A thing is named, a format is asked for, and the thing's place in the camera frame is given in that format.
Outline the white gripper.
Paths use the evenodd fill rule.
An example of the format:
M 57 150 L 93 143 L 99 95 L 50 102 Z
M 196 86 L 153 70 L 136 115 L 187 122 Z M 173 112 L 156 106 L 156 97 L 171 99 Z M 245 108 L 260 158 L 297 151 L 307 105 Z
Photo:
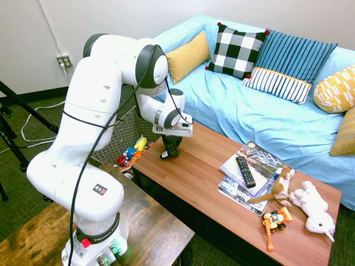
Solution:
M 153 124 L 153 133 L 161 134 L 164 145 L 168 144 L 166 135 L 173 135 L 176 137 L 176 144 L 180 145 L 182 142 L 182 136 L 192 136 L 193 125 L 188 125 L 187 127 L 172 127 L 170 129 L 165 129 L 159 125 Z

